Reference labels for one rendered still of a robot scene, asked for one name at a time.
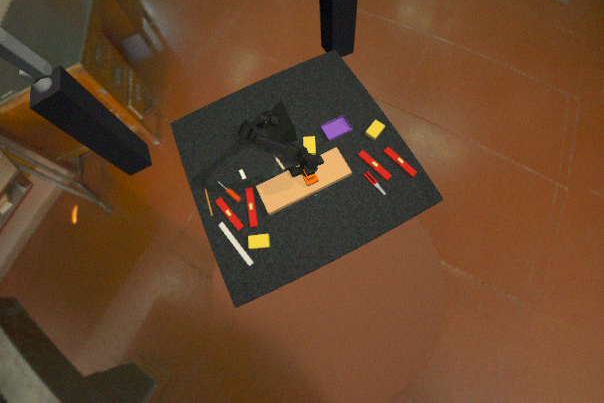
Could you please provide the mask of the red flat bar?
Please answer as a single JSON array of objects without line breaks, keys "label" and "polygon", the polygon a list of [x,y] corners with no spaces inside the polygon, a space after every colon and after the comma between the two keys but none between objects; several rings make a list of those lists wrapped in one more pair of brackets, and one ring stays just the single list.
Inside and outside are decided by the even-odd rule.
[{"label": "red flat bar", "polygon": [[394,153],[389,147],[387,147],[383,153],[387,154],[391,159],[395,161],[402,169],[404,169],[408,175],[413,177],[416,174],[416,170],[412,168],[406,161],[402,160],[398,155]]},{"label": "red flat bar", "polygon": [[246,189],[246,193],[247,193],[250,225],[251,225],[251,227],[256,227],[256,226],[258,226],[258,219],[257,219],[256,212],[255,212],[253,189],[252,188]]},{"label": "red flat bar", "polygon": [[232,224],[239,231],[244,225],[240,222],[240,220],[236,217],[236,215],[231,211],[231,209],[226,205],[226,202],[222,200],[222,198],[218,198],[215,201],[219,207],[223,210],[223,212],[227,215],[227,217],[232,221]]},{"label": "red flat bar", "polygon": [[377,173],[381,175],[383,179],[386,181],[391,178],[391,174],[389,174],[381,165],[376,162],[371,156],[369,156],[364,150],[361,150],[358,153],[358,156],[363,159],[369,166],[371,166]]}]

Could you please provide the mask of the yellow flat block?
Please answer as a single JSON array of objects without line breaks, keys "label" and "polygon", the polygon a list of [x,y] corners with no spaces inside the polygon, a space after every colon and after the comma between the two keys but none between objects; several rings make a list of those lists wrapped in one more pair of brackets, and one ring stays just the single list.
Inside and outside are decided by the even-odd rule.
[{"label": "yellow flat block", "polygon": [[370,128],[366,131],[365,135],[376,140],[377,136],[382,132],[385,128],[385,125],[378,120],[374,120],[374,122],[370,125]]},{"label": "yellow flat block", "polygon": [[316,155],[315,136],[303,137],[303,144],[307,148],[308,153]]},{"label": "yellow flat block", "polygon": [[270,239],[268,234],[248,236],[249,249],[270,248]]}]

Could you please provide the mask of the purple shallow tray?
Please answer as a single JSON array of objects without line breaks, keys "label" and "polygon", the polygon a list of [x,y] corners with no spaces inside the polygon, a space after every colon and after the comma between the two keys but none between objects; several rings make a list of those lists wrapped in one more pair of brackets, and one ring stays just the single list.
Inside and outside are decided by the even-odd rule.
[{"label": "purple shallow tray", "polygon": [[352,128],[344,115],[341,115],[326,124],[321,124],[320,128],[327,137],[328,141],[334,140],[352,131]]}]

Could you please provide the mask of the white flat bar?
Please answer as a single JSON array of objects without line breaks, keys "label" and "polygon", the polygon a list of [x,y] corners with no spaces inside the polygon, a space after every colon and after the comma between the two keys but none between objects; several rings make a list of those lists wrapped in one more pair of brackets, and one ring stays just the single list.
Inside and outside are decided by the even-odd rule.
[{"label": "white flat bar", "polygon": [[224,225],[224,223],[222,222],[218,226],[220,227],[220,229],[223,230],[223,232],[226,234],[226,236],[231,241],[231,243],[234,245],[234,247],[237,249],[237,251],[240,253],[240,255],[246,260],[248,265],[251,266],[253,264],[253,261],[250,260],[248,254],[245,252],[245,250],[242,248],[242,246],[239,244],[239,242],[236,240],[236,238],[230,233],[230,231],[227,229],[227,227]]}]

